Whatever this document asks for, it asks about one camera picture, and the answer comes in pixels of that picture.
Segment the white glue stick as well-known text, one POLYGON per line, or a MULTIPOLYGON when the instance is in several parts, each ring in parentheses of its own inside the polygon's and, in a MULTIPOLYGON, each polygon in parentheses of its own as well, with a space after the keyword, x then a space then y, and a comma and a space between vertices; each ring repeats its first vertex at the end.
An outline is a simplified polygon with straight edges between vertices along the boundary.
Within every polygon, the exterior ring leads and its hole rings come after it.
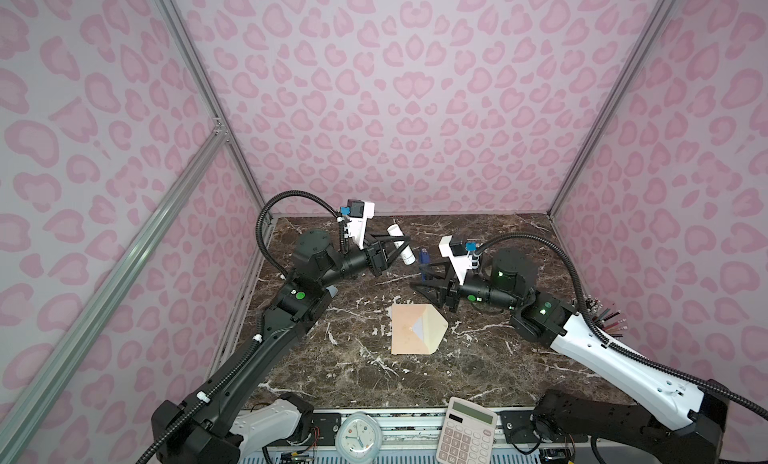
MULTIPOLYGON (((387 228, 387 232, 392 237, 404 237, 405 234, 398 224, 392 224, 387 228)), ((395 251, 397 256, 404 262, 405 265, 412 265, 416 262, 415 254, 413 253, 410 245, 405 240, 395 240, 395 251)))

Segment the beige envelope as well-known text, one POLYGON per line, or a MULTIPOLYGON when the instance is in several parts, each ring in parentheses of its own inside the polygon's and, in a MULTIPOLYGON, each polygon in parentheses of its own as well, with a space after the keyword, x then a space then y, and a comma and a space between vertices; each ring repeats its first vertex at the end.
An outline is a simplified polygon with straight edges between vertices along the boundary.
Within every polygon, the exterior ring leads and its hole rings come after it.
POLYGON ((395 304, 390 311, 394 355, 431 355, 448 329, 448 322, 431 304, 395 304))

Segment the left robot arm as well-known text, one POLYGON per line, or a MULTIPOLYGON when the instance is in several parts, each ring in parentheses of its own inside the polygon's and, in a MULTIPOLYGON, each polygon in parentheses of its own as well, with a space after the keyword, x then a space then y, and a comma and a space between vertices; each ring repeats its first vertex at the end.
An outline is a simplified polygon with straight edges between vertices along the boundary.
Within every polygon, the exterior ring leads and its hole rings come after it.
POLYGON ((346 250, 328 232, 300 235, 283 285, 263 310, 255 334, 180 403, 164 401, 151 418, 154 441, 142 463, 238 463, 278 441, 307 444, 313 406, 294 392, 243 413, 254 389, 320 319, 336 283, 380 275, 407 249, 407 236, 374 234, 346 250))

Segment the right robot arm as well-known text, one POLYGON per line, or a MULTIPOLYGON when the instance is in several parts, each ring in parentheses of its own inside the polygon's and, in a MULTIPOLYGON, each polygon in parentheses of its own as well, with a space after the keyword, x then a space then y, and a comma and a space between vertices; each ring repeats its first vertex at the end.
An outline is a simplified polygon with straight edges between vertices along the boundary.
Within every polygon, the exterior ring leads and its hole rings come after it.
POLYGON ((603 343, 574 302, 536 289, 538 272, 520 251, 503 248, 483 270, 468 254, 423 263, 412 288, 435 307, 455 311, 466 300, 507 311, 526 341, 545 345, 594 371, 633 399, 619 405, 548 390, 523 429, 542 439, 586 435, 644 451, 661 463, 717 463, 728 404, 698 386, 639 363, 627 347, 603 343))

